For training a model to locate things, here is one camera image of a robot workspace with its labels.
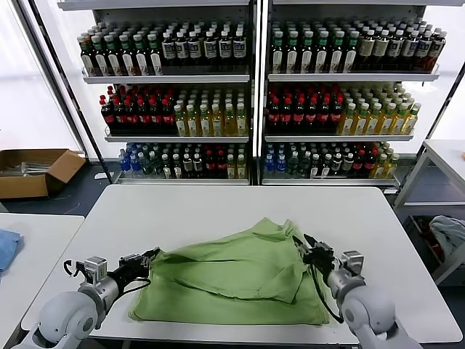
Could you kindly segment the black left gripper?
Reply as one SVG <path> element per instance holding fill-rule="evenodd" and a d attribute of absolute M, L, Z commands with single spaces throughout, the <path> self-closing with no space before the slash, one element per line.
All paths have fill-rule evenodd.
<path fill-rule="evenodd" d="M 150 265 L 159 252 L 160 248 L 156 247 L 142 254 L 130 254 L 121 257 L 118 261 L 120 266 L 108 272 L 108 276 L 116 282 L 119 289 L 125 289 L 127 285 L 137 278 L 148 277 Z"/>

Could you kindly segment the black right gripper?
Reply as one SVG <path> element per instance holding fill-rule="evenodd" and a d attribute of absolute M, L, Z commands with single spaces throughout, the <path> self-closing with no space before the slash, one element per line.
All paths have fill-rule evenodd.
<path fill-rule="evenodd" d="M 334 250 L 327 243 L 312 236 L 304 234 L 304 238 L 311 249 L 299 238 L 292 236 L 295 247 L 304 257 L 304 263 L 315 267 L 323 278 L 328 278 L 330 273 L 340 266 L 339 260 L 334 256 Z"/>

